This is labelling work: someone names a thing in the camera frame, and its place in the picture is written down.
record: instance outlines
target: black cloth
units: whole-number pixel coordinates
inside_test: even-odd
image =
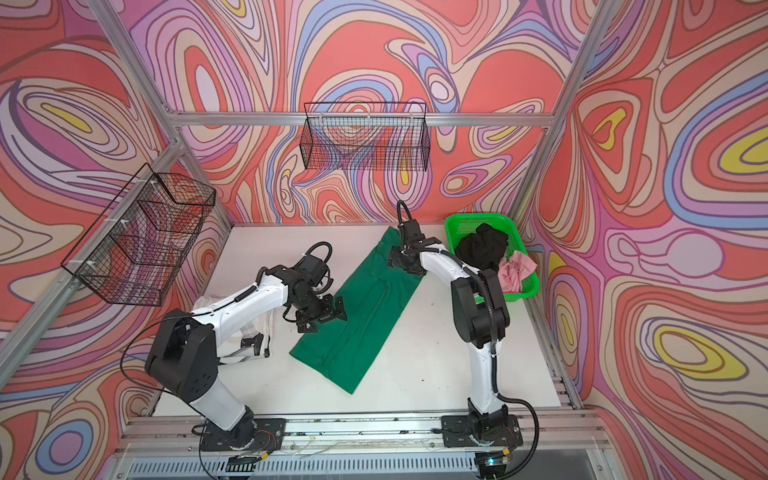
[[[456,246],[456,256],[474,268],[493,269],[498,273],[498,263],[507,251],[509,235],[487,223],[480,224],[477,233],[470,233]]]

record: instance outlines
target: white cloth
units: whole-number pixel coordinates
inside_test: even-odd
[[[225,297],[203,295],[200,298],[198,298],[197,301],[194,303],[194,305],[192,306],[192,310],[204,308],[215,302],[218,302],[223,298]],[[256,318],[253,322],[241,328],[238,333],[235,333],[234,335],[230,336],[228,339],[225,339],[221,343],[219,348],[216,349],[216,354],[219,357],[219,361],[221,363],[228,364],[228,363],[238,363],[238,362],[244,362],[246,360],[263,358],[264,350],[270,344],[273,326],[275,323],[274,316],[275,316],[275,310],[271,310],[267,313],[264,313],[262,316],[259,316],[258,318]],[[240,347],[240,341],[243,338],[252,338],[258,335],[259,333],[262,333],[264,335],[264,340],[261,343],[261,350],[258,356],[255,356],[253,354],[253,347],[247,347],[247,348]]]

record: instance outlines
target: white table surface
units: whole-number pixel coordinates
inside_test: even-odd
[[[262,266],[293,265],[307,248],[321,240],[333,245],[329,266],[334,282],[329,291],[335,293],[379,242],[386,228],[235,227],[206,295],[229,296],[252,283]],[[422,231],[445,243],[442,225],[424,225]],[[560,406],[525,305],[522,301],[507,305],[511,324],[499,357],[499,389],[506,396],[527,399],[534,407]],[[451,291],[434,275],[427,274],[422,279],[352,395],[289,355],[299,337],[295,325],[279,316],[275,320],[270,358],[219,366],[219,377],[256,414],[467,408],[467,344],[453,326]],[[154,416],[195,414],[168,394],[161,395],[154,411]]]

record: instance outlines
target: metal track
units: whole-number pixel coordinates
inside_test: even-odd
[[[333,114],[326,116],[392,117],[408,114]],[[183,112],[167,114],[176,126],[184,125],[304,125],[306,115],[297,112]],[[554,122],[553,114],[426,114],[430,127],[549,127]]]
[[[518,416],[523,439],[533,438],[533,419],[528,410],[511,409]],[[283,433],[283,450],[275,455],[300,452],[333,453],[424,452],[445,449],[442,435],[432,433],[440,427],[442,415],[466,412],[392,412],[315,415],[269,415],[288,420]],[[540,449],[609,448],[602,421],[589,410],[537,410],[541,433]],[[140,456],[186,455],[197,451],[199,438],[192,427],[202,422],[200,416],[142,417],[126,425],[118,441],[118,452]]]

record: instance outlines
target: red wire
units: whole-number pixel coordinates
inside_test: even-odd
[[[277,438],[275,438],[275,435],[273,435],[272,432],[270,432],[269,430],[256,430],[256,433],[258,433],[258,432],[264,432],[267,435],[269,435],[270,438],[275,442],[275,450],[277,450]],[[269,444],[270,444],[270,441],[267,440],[266,441],[266,445],[264,446],[264,448],[266,448]]]
[[[504,427],[504,428],[509,431],[509,435],[512,435],[512,438],[515,437],[515,434],[512,433],[512,430],[510,430],[509,427]],[[504,441],[507,442],[507,448],[509,448],[509,441],[506,439],[506,437],[504,438]]]

